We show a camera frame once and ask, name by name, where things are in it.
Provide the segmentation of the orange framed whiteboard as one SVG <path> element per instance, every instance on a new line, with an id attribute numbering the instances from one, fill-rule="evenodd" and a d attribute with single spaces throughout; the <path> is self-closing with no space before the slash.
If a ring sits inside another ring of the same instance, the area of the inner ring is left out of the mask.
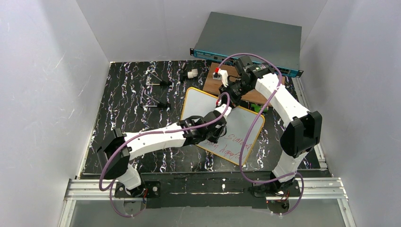
<path id="1" fill-rule="evenodd" d="M 205 116 L 216 108 L 217 99 L 216 96 L 197 88 L 188 88 L 185 94 L 181 119 L 194 115 Z M 243 107 L 237 107 L 228 116 L 227 133 L 225 136 L 219 138 L 217 143 L 205 140 L 196 146 L 238 165 L 240 150 L 242 145 L 245 144 L 242 154 L 242 162 L 244 163 L 265 123 L 264 117 L 262 115 L 259 116 L 247 141 L 245 141 L 244 139 L 256 116 L 256 112 Z"/>

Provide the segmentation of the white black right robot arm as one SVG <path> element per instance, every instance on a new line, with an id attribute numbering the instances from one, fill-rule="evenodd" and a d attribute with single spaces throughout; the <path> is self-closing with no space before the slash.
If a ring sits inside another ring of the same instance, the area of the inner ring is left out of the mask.
<path id="1" fill-rule="evenodd" d="M 222 81 L 220 93 L 227 92 L 230 105 L 236 107 L 248 92 L 259 92 L 267 99 L 260 112 L 271 105 L 285 127 L 280 138 L 282 153 L 270 179 L 246 180 L 253 183 L 250 190 L 256 193 L 286 192 L 292 185 L 302 160 L 319 144 L 323 118 L 318 111 L 309 111 L 288 92 L 281 83 L 281 71 L 272 63 L 262 57 L 259 58 L 262 63 L 254 63 L 250 53 L 238 53 L 236 56 L 238 58 L 234 61 L 234 67 L 240 77 L 236 81 L 229 80 L 228 72 L 221 65 L 215 69 L 215 74 Z"/>

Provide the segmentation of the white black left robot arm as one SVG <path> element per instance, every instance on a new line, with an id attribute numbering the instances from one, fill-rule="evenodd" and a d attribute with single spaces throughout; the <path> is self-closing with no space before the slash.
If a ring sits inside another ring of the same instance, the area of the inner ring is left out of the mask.
<path id="1" fill-rule="evenodd" d="M 98 149 L 102 164 L 99 189 L 106 191 L 103 180 L 118 180 L 131 197 L 141 196 L 146 185 L 130 161 L 138 156 L 165 149 L 197 145 L 205 140 L 216 142 L 226 128 L 227 118 L 218 111 L 206 116 L 190 116 L 164 128 L 140 133 L 112 131 L 111 136 Z"/>

